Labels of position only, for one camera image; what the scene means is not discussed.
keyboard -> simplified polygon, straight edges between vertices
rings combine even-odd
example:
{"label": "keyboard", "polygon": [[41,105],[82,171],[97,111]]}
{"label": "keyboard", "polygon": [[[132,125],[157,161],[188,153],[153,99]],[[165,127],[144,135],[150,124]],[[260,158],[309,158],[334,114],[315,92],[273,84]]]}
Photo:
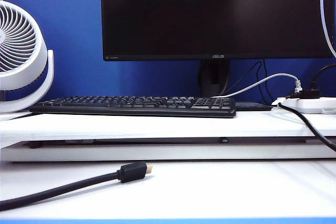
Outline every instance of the keyboard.
{"label": "keyboard", "polygon": [[29,108],[35,113],[183,116],[233,118],[232,98],[71,96],[38,102]]}

desk surface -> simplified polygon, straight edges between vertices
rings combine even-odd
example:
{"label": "desk surface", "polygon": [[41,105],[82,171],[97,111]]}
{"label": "desk surface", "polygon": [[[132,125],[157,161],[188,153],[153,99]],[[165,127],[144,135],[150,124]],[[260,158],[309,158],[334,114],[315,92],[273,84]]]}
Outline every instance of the desk surface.
{"label": "desk surface", "polygon": [[[1,200],[114,172],[123,163],[2,163]],[[336,160],[157,162],[128,184],[107,182],[1,218],[336,217]]]}
{"label": "desk surface", "polygon": [[[325,135],[336,135],[336,115],[307,117]],[[126,124],[130,120],[133,126],[131,130],[129,124]],[[162,125],[163,123],[173,124],[174,130]],[[235,119],[39,115],[1,122],[0,130],[2,146],[3,141],[7,145],[10,141],[62,139],[64,136],[122,138],[181,135],[190,137],[202,134],[222,136],[224,133],[278,135],[279,131],[288,135],[311,135],[295,115],[280,110],[271,113],[239,112]],[[27,195],[114,172],[122,164],[2,162],[0,198],[4,200]],[[153,173],[143,180],[128,184],[107,182],[95,185],[39,204],[2,212],[0,217],[4,219],[336,217],[335,180],[335,159],[156,162]]]}

monitor bezel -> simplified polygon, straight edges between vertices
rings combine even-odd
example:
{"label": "monitor bezel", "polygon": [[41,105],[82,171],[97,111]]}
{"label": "monitor bezel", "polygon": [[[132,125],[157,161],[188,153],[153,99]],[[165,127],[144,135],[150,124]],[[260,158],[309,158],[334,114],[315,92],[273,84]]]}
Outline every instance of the monitor bezel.
{"label": "monitor bezel", "polygon": [[[328,4],[334,10],[331,17],[331,28],[327,27],[329,39],[334,47],[334,27],[335,27],[335,0]],[[104,61],[168,61],[168,60],[225,60],[225,59],[303,59],[303,58],[331,58],[333,54],[328,52],[259,52],[259,53],[226,53],[218,52],[211,54],[170,54],[170,55],[106,55],[104,48],[104,0],[101,0],[102,18],[102,51]]]}

white fan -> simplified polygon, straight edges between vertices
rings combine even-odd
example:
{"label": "white fan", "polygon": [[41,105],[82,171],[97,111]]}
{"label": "white fan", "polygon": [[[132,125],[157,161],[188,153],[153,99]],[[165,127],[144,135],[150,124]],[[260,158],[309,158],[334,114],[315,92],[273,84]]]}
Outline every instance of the white fan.
{"label": "white fan", "polygon": [[32,94],[13,101],[0,101],[0,113],[25,109],[40,100],[54,78],[54,55],[47,50],[36,21],[22,8],[0,1],[0,91],[27,86],[43,72],[43,84]]}

black monitor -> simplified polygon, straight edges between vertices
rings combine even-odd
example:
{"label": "black monitor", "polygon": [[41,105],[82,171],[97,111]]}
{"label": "black monitor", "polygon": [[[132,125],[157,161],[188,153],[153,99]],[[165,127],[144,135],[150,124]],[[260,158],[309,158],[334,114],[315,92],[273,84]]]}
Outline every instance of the black monitor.
{"label": "black monitor", "polygon": [[[319,0],[101,2],[107,61],[331,56]],[[334,0],[324,2],[332,36]]]}

